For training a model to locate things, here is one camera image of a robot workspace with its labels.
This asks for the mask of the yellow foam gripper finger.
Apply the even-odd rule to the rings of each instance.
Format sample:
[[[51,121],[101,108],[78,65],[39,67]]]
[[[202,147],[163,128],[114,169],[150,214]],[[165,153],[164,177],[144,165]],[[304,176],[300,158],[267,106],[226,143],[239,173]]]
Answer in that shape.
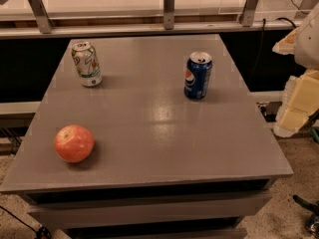
[[[309,69],[300,77],[291,76],[285,85],[273,131],[277,136],[290,137],[318,110],[319,71]]]
[[[298,30],[299,28],[292,30],[288,35],[277,42],[273,46],[272,51],[279,55],[293,55],[295,52],[295,43]]]

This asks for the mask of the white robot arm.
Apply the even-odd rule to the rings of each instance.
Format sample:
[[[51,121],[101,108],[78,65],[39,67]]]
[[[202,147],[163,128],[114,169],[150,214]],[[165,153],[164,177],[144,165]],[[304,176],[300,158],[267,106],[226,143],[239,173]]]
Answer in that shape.
[[[274,133],[290,137],[319,111],[319,5],[272,48],[280,55],[293,55],[296,64],[306,69],[300,77],[291,76],[282,94]]]

